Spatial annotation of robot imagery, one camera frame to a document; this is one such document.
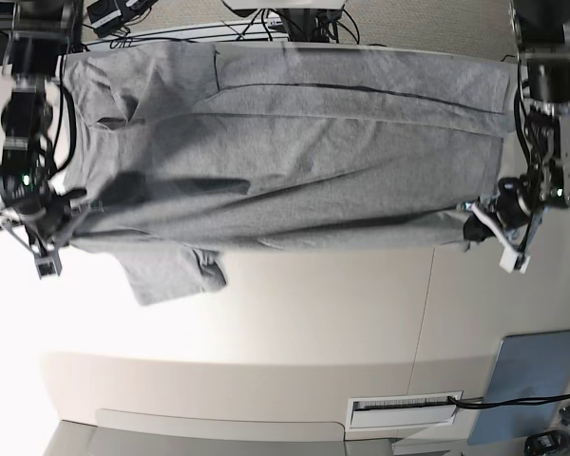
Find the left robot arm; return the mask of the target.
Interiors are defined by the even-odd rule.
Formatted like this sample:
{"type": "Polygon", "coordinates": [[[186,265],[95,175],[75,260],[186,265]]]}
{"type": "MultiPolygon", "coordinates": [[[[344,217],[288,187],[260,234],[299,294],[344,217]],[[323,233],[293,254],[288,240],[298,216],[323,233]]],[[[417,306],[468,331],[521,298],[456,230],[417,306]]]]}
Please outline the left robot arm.
{"type": "Polygon", "coordinates": [[[526,162],[518,178],[501,178],[498,194],[480,202],[465,239],[482,242],[518,228],[523,254],[543,211],[570,207],[570,1],[514,1],[517,47],[515,132],[526,162]]]}

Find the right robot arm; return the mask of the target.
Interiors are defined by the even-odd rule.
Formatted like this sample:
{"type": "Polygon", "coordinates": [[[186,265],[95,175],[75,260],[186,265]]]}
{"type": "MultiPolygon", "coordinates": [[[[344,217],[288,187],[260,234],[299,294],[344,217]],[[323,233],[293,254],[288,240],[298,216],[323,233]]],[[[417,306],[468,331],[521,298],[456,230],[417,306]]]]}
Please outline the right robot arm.
{"type": "Polygon", "coordinates": [[[59,251],[88,210],[75,203],[84,188],[60,194],[51,183],[68,164],[55,160],[61,134],[50,127],[68,121],[70,135],[77,133],[64,76],[80,17],[77,1],[14,2],[3,60],[12,90],[1,114],[0,232],[25,230],[21,243],[40,276],[60,273],[59,251]]]}

